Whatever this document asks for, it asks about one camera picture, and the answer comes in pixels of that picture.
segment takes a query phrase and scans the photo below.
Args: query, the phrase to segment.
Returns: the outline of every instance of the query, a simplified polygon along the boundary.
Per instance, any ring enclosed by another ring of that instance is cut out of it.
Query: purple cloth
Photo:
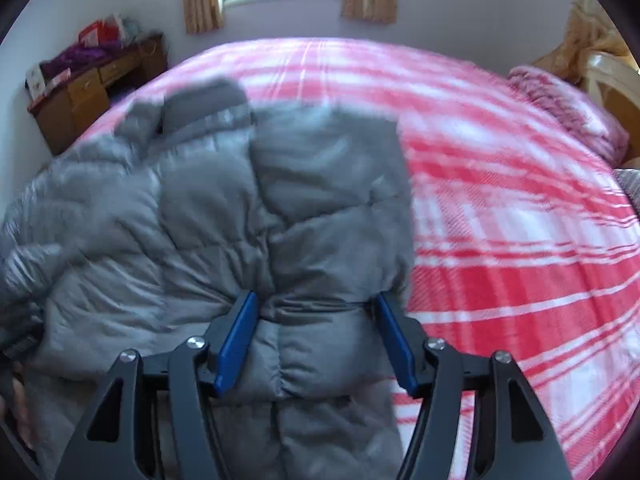
[[[71,73],[81,72],[87,66],[91,66],[104,57],[122,49],[119,41],[111,41],[96,47],[87,47],[81,43],[75,43],[64,50],[54,59],[40,64],[42,75],[46,81],[53,79],[67,68]]]

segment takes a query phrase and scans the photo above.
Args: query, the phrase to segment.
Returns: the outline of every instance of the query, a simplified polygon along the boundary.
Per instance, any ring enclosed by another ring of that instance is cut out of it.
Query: fluffy pink pillow
[[[533,104],[553,115],[572,136],[611,167],[620,164],[628,147],[629,134],[587,94],[532,66],[511,70],[509,82]]]

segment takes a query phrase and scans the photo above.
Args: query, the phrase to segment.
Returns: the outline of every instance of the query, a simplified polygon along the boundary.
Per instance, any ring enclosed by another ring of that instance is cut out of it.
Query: desk
[[[60,155],[110,108],[110,95],[139,88],[166,69],[162,35],[151,36],[75,74],[30,112],[51,153]]]

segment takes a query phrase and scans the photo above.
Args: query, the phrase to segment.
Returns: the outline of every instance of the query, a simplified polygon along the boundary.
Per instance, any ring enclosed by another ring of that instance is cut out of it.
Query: metal bolt
[[[495,360],[499,363],[502,363],[503,365],[508,365],[512,361],[512,359],[513,358],[511,357],[511,354],[504,350],[498,350],[495,353]]]
[[[130,363],[132,361],[135,361],[136,357],[138,357],[138,353],[135,350],[125,350],[124,352],[120,353],[120,360],[123,363]]]
[[[447,342],[441,337],[430,337],[427,340],[427,346],[431,348],[431,350],[444,350],[446,345]]]
[[[187,339],[187,346],[194,350],[200,350],[204,346],[204,339],[200,336],[194,336]]]

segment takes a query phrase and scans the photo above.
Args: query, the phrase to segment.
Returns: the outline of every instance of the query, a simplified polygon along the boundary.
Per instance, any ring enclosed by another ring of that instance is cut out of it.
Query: plaid bedsheet
[[[132,99],[219,75],[254,102],[332,102],[399,120],[414,190],[412,315],[460,351],[510,350],[574,477],[596,471],[640,399],[640,223],[610,168],[498,76],[365,41],[216,47],[135,92],[84,137],[113,130]],[[407,446],[419,404],[396,384],[394,397]],[[455,479],[472,407],[464,397]]]

